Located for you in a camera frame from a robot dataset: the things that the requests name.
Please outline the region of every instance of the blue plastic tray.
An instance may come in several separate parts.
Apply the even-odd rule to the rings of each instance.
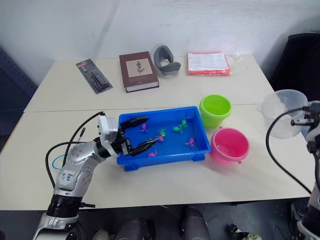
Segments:
[[[125,171],[187,160],[202,161],[205,159],[205,154],[210,152],[210,144],[197,107],[122,114],[119,116],[119,123],[143,116],[149,117],[146,122],[147,132],[140,131],[141,126],[128,128],[125,132],[133,148],[139,143],[158,136],[160,129],[165,129],[166,135],[163,142],[158,140],[153,147],[137,156],[124,156],[123,154],[119,156],[117,163],[124,165]],[[173,127],[181,124],[183,119],[187,121],[188,127],[183,128],[182,133],[173,131]],[[194,147],[186,145],[190,138],[194,138]],[[150,153],[157,153],[157,155],[148,157]]]

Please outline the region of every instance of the black chair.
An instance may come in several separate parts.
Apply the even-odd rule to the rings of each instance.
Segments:
[[[270,84],[275,91],[294,89],[308,101],[320,100],[320,33],[288,37]]]

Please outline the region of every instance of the white table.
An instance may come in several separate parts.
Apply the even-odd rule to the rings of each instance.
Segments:
[[[55,61],[25,112],[151,109],[198,106],[210,94],[227,97],[233,105],[259,104],[273,92],[252,55],[243,55],[231,76],[188,76],[186,57],[176,57],[176,77],[159,77],[158,88],[126,93],[119,59],[97,59],[96,65],[113,88],[96,94],[82,76],[79,60]]]
[[[202,162],[177,162],[125,172],[115,159],[95,169],[84,201],[97,208],[254,201],[306,197],[308,193],[269,157],[265,129],[257,105],[236,105],[224,127],[242,131],[250,153],[242,164],[220,166],[210,157]],[[118,119],[135,110],[106,110]],[[45,210],[53,189],[45,168],[45,155],[53,145],[68,141],[75,129],[96,111],[25,112],[0,155],[0,209]],[[84,141],[97,136],[97,122],[86,126]],[[214,130],[207,132],[211,139]],[[301,135],[271,138],[278,161],[310,189],[314,185],[314,160]],[[50,160],[64,153],[61,147]],[[57,171],[52,169],[54,177]]]

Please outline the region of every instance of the paper label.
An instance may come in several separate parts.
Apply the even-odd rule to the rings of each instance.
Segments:
[[[148,58],[126,61],[129,78],[152,74]]]
[[[70,184],[74,178],[75,173],[75,171],[64,170],[60,175],[60,184],[64,186]]]
[[[188,53],[189,71],[214,71],[227,69],[229,68],[225,54],[222,52],[210,54]]]

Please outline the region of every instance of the plastic bag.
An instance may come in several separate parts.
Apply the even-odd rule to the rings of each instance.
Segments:
[[[228,76],[239,71],[240,55],[226,56],[223,52],[188,53],[187,74]]]

